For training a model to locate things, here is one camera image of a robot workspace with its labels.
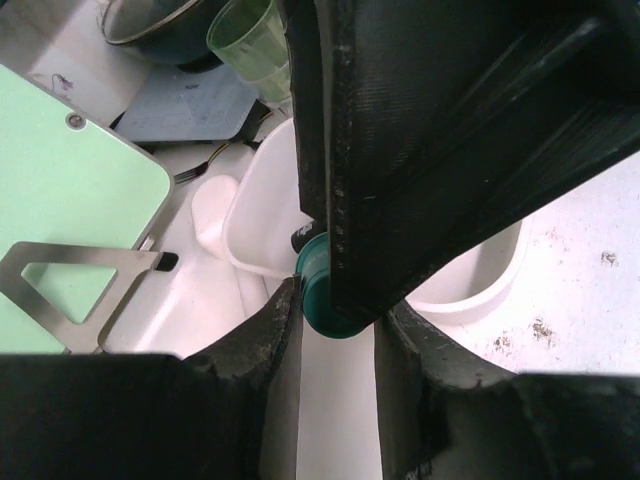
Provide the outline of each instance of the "green cutting board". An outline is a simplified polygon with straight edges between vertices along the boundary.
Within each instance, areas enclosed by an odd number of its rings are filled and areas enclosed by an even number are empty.
[[[172,189],[141,150],[91,121],[67,125],[73,109],[0,65],[0,258],[18,241],[139,246]],[[23,276],[76,323],[115,272],[30,265]],[[0,352],[64,347],[0,293]]]

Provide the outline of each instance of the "green bottle cap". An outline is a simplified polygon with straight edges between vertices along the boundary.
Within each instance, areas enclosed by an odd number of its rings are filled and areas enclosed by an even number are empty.
[[[296,273],[302,277],[302,311],[313,329],[329,338],[353,337],[364,327],[336,312],[331,306],[329,238],[318,235],[300,251]]]

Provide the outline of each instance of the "white plastic container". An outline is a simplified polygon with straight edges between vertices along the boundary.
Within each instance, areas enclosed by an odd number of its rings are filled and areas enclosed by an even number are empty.
[[[297,255],[291,234],[311,218],[300,211],[295,130],[289,119],[262,142],[222,229],[223,248],[238,268],[284,279]]]
[[[433,323],[468,324],[505,300],[527,252],[525,218],[460,255],[409,294],[407,301]]]
[[[262,143],[227,214],[222,244],[238,268],[273,278],[293,274],[291,234],[310,218],[300,212],[293,120]],[[507,297],[531,231],[525,219],[446,265],[412,292],[409,304],[434,323],[479,320]]]

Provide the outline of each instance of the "metal bowl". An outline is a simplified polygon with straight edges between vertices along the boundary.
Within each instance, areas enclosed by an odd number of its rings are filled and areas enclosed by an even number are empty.
[[[102,18],[110,45],[155,63],[185,69],[220,63],[207,31],[227,0],[111,0]]]

